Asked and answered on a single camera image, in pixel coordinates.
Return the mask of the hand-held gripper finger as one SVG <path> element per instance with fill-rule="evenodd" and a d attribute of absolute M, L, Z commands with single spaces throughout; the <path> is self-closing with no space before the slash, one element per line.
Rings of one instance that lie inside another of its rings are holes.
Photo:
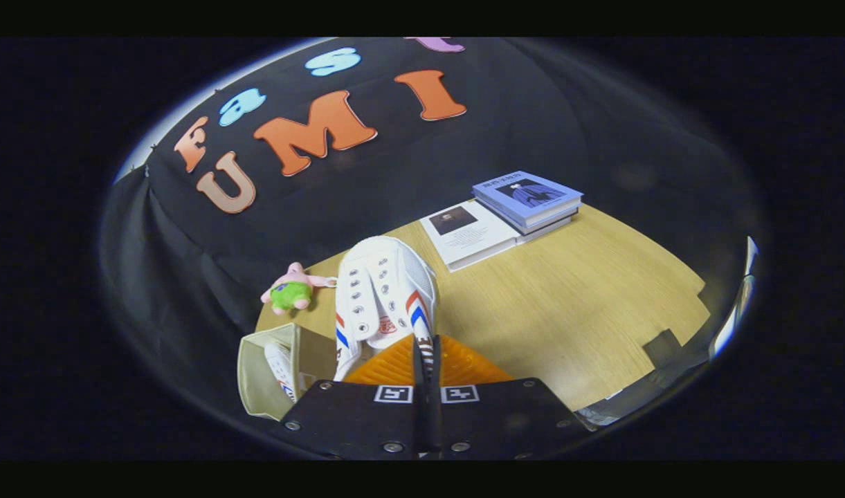
<path fill-rule="evenodd" d="M 309 459 L 418 459 L 426 449 L 426 384 L 419 347 L 411 342 L 409 385 L 321 380 L 271 431 Z"/>
<path fill-rule="evenodd" d="M 580 418 L 539 378 L 443 382 L 438 401 L 444 460 L 554 459 L 589 438 Z"/>

